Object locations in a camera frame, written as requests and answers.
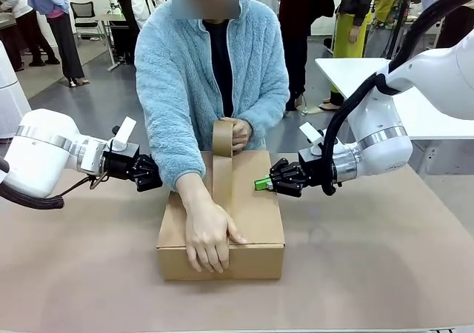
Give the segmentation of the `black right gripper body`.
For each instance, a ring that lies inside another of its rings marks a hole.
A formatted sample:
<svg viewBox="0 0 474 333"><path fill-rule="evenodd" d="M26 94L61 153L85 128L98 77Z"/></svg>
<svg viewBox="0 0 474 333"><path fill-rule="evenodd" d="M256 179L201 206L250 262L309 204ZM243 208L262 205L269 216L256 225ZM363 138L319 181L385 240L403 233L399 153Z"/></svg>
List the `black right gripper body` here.
<svg viewBox="0 0 474 333"><path fill-rule="evenodd" d="M315 187L323 184L323 161L320 155L312 154L310 149L301 149L298 151L298 162L307 186Z"/></svg>

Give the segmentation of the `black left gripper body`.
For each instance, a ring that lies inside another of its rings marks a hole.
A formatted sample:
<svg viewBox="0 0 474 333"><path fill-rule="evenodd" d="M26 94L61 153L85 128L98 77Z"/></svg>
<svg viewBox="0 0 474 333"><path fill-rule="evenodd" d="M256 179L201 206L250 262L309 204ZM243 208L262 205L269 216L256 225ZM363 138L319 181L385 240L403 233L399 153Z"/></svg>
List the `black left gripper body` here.
<svg viewBox="0 0 474 333"><path fill-rule="evenodd" d="M134 143L128 143L123 151L110 150L106 147L102 153L104 159L102 169L111 178L130 180L130 170L136 162L139 150L140 146Z"/></svg>

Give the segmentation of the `person's left hand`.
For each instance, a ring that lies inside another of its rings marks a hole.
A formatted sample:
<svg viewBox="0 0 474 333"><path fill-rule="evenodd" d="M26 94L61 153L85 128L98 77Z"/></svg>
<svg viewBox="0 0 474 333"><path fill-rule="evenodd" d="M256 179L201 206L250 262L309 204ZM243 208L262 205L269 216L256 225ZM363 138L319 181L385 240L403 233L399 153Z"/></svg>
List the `person's left hand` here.
<svg viewBox="0 0 474 333"><path fill-rule="evenodd" d="M230 122L233 125L232 149L234 152L242 151L249 143L253 134L250 124L237 118L222 118L222 121Z"/></svg>

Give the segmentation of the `person's right hand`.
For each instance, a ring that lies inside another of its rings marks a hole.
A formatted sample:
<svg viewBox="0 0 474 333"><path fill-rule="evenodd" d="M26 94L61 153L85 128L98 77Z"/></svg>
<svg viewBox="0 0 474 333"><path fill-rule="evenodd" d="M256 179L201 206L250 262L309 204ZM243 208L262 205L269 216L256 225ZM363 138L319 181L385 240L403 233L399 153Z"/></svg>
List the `person's right hand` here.
<svg viewBox="0 0 474 333"><path fill-rule="evenodd" d="M233 219L211 199L191 201L186 210L185 242L192 267L222 273L230 263L229 242L245 244Z"/></svg>

